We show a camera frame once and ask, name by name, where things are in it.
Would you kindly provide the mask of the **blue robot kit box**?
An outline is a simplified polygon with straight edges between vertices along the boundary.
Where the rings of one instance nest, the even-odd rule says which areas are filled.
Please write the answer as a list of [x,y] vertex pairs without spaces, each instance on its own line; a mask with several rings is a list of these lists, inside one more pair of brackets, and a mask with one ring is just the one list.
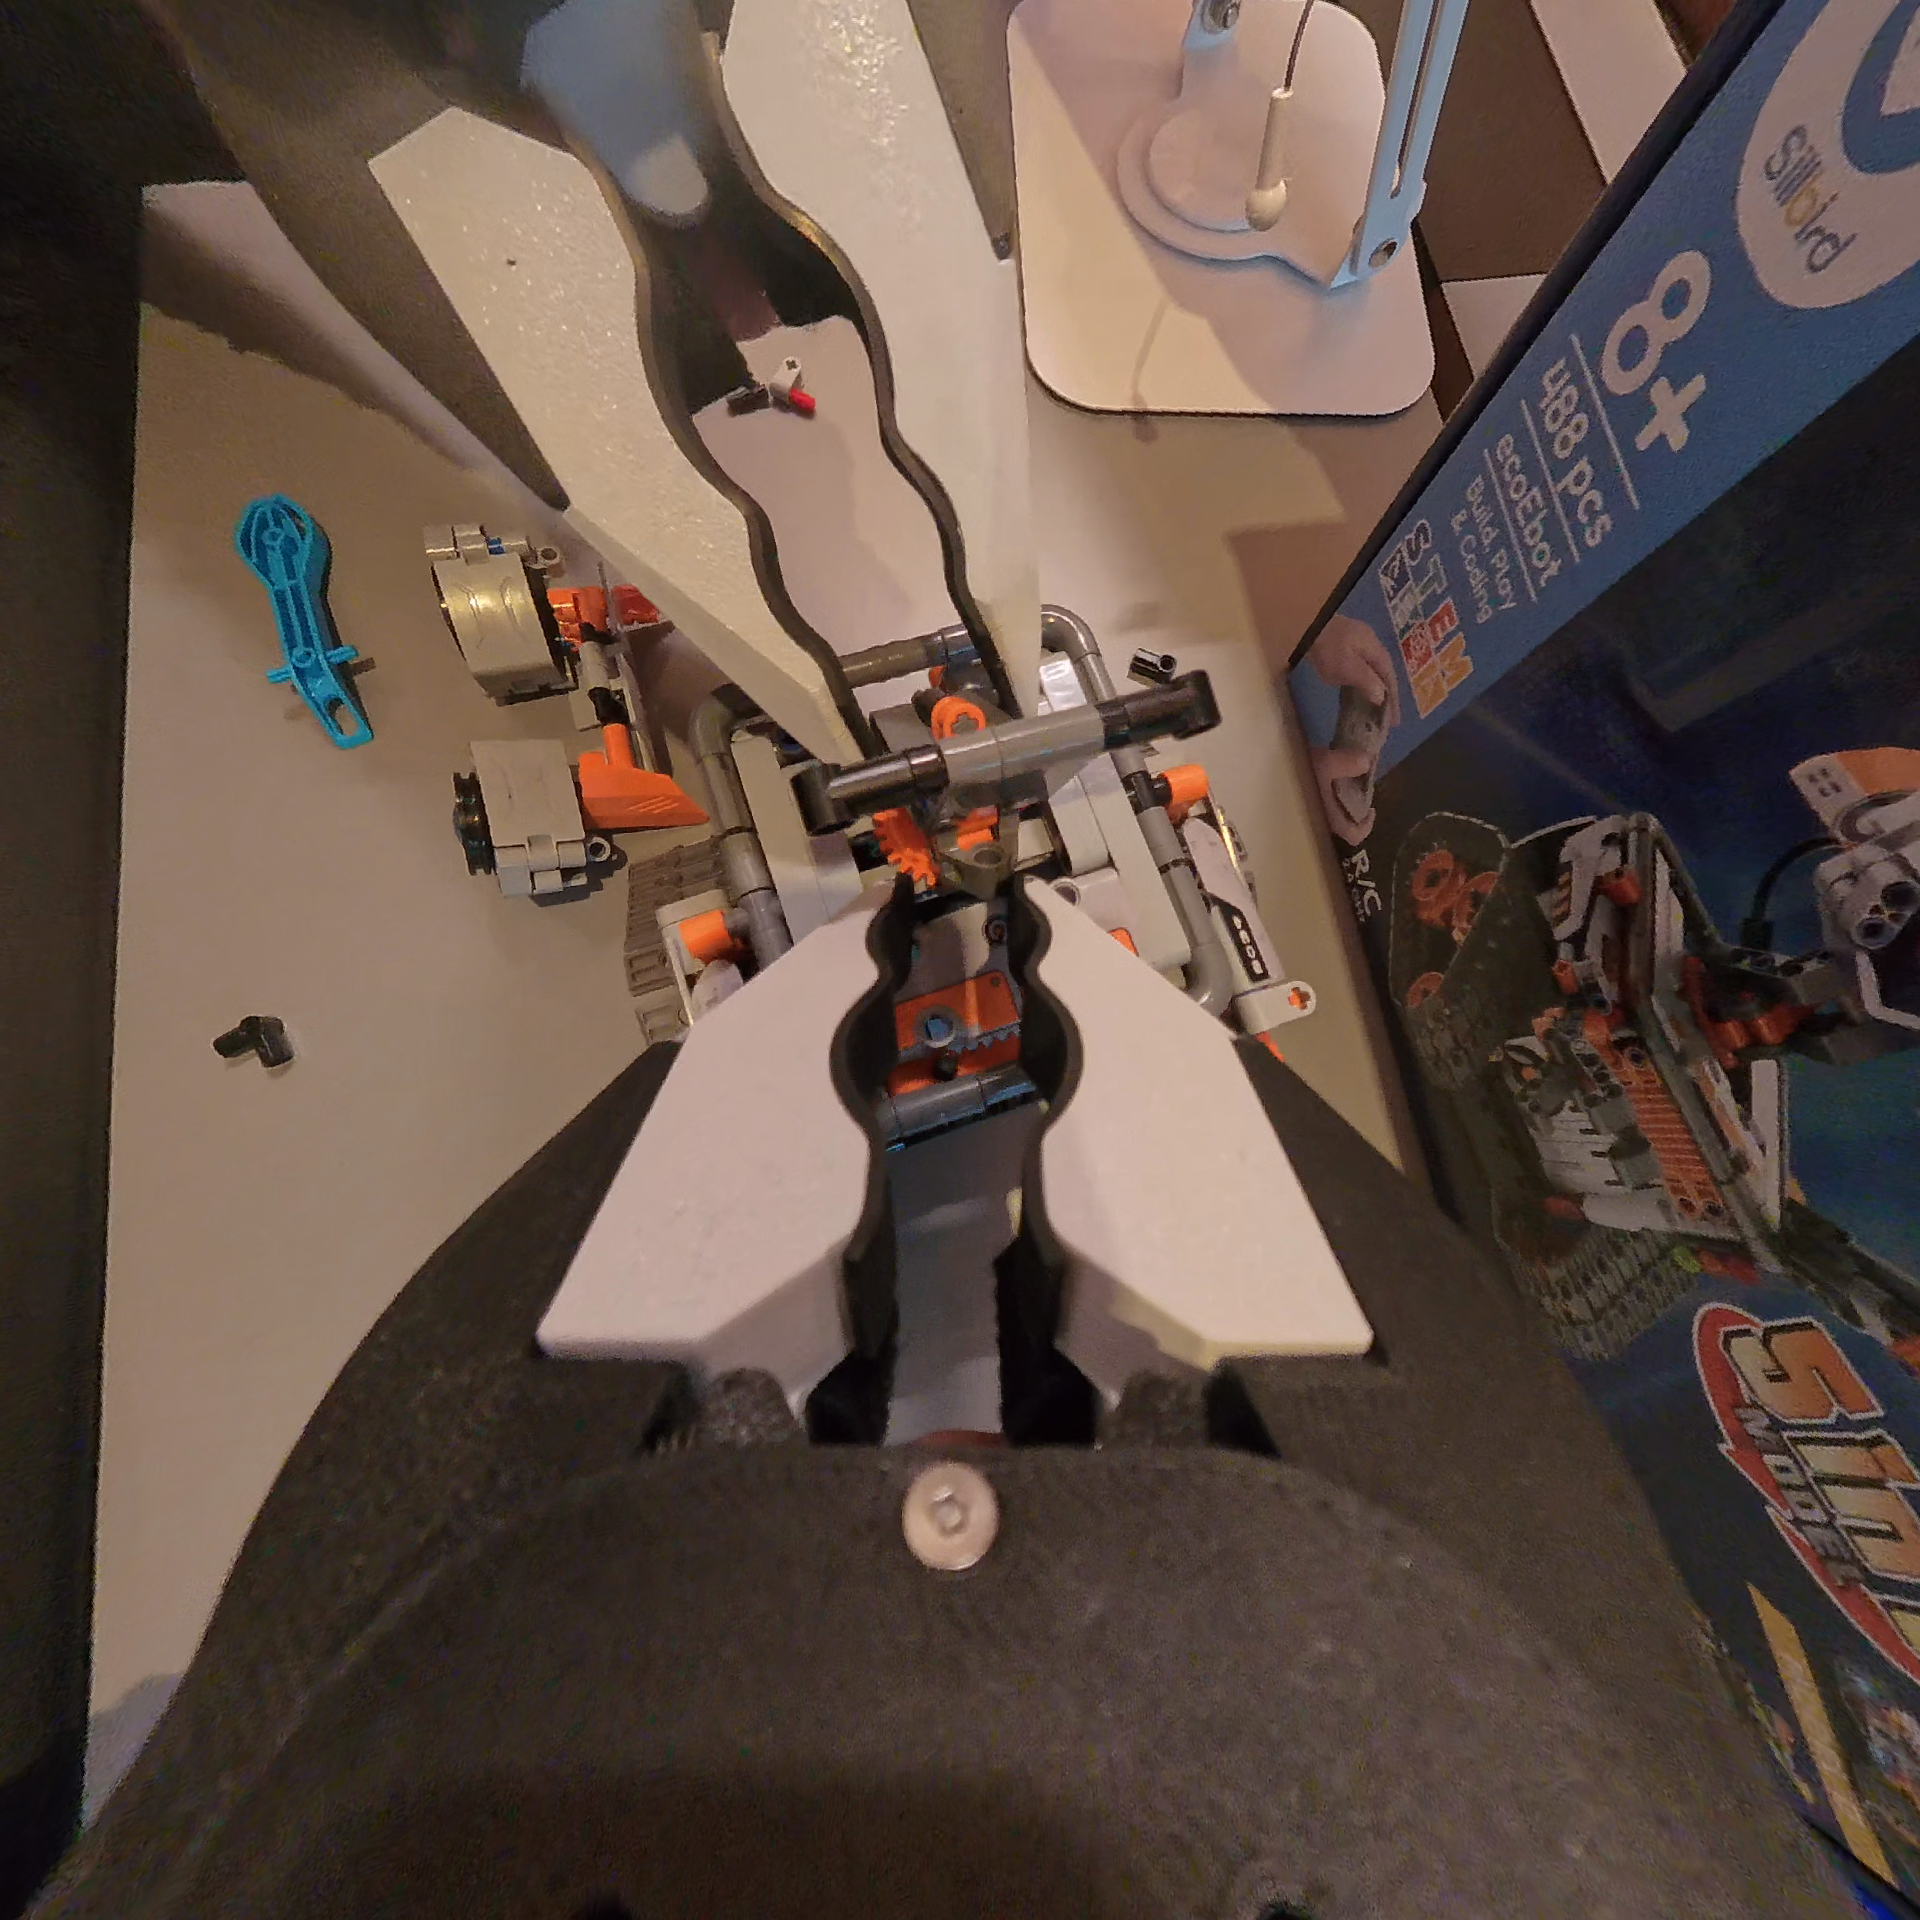
[[1917,1908],[1918,5],[1740,3],[1299,652],[1414,1121]]

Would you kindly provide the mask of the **grey orange tracked toy robot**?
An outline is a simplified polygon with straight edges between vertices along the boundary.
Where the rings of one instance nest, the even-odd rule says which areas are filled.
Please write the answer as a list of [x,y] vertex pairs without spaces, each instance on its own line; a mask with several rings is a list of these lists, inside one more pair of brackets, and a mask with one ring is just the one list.
[[[924,675],[910,700],[876,707],[880,755],[994,727],[1013,718],[964,626],[868,645],[843,660],[852,690]],[[1178,675],[1169,654],[1139,652],[1135,687]],[[1122,694],[1093,629],[1061,605],[1041,617],[1035,716]],[[1240,1035],[1269,1044],[1314,1011],[1258,907],[1237,830],[1201,763],[1175,763],[1149,740],[1048,768],[1041,792],[990,804],[949,792],[811,832],[792,782],[820,762],[743,692],[717,690],[695,711],[692,751],[713,825],[629,862],[626,984],[651,1044],[676,1041],[765,964],[862,898],[910,885],[910,959],[895,990],[896,1062],[876,1095],[891,1148],[1030,1104],[1020,1065],[1025,990],[1013,959],[1015,881],[1074,903]]]

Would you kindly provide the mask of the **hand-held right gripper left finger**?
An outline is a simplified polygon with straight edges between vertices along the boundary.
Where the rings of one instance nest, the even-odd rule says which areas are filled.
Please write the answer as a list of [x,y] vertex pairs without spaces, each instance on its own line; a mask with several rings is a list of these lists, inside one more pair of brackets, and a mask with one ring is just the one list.
[[885,985],[862,893],[696,1020],[539,1328],[565,1360],[815,1388],[896,1334],[895,1231],[850,1020]]

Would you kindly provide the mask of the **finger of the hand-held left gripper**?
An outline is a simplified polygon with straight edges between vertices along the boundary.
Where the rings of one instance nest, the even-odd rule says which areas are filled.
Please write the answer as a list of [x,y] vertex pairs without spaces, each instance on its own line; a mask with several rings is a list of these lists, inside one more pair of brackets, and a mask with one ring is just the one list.
[[635,251],[577,155],[445,108],[372,178],[566,493],[571,525],[781,727],[860,757],[848,696],[768,604],[753,523],[662,410]]
[[905,1],[732,3],[719,72],[759,178],[850,286],[883,444],[935,517],[1002,702],[1037,707],[1043,582],[1019,268]]

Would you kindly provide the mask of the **grey black axle pin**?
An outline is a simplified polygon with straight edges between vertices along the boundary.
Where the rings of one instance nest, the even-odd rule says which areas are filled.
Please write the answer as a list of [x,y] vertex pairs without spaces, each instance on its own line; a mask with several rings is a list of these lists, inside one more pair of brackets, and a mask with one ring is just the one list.
[[1048,768],[1076,771],[1093,755],[1201,736],[1220,719],[1211,675],[1194,669],[1167,684],[937,737],[844,768],[811,762],[799,768],[792,789],[811,833],[850,828],[885,809],[937,804],[955,792],[984,796],[989,804],[1020,804],[1043,792]]

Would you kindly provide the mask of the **blue plastic brick separator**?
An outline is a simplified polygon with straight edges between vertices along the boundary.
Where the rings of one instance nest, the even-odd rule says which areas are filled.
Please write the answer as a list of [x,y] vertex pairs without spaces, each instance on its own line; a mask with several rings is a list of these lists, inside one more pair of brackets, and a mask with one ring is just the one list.
[[372,721],[348,673],[361,654],[333,619],[333,548],[320,521],[283,491],[259,495],[237,521],[235,548],[270,602],[281,663],[268,668],[268,681],[291,687],[335,747],[368,746]]

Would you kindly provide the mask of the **white articulated holder stand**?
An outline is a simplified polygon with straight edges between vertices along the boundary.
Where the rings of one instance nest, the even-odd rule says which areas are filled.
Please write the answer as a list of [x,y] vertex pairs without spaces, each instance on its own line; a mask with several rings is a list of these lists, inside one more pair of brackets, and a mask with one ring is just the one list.
[[1381,59],[1341,3],[1019,3],[1037,377],[1103,414],[1405,411],[1434,372],[1412,224],[1466,13],[1402,3]]

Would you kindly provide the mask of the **black perforated foam mat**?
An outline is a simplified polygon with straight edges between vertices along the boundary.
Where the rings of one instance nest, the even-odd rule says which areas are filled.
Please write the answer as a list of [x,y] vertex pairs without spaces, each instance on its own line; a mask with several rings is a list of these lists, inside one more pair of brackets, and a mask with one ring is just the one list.
[[90,1700],[140,198],[4,167],[2,1911],[81,1827]]

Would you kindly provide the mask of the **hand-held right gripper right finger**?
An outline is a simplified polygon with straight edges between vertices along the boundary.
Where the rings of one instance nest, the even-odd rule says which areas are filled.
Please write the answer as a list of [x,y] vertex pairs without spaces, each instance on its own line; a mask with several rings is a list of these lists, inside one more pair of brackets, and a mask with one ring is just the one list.
[[1231,1030],[1080,905],[1032,893],[1068,1084],[1025,1198],[1065,1256],[1054,1342],[1093,1382],[1364,1356],[1375,1330]]

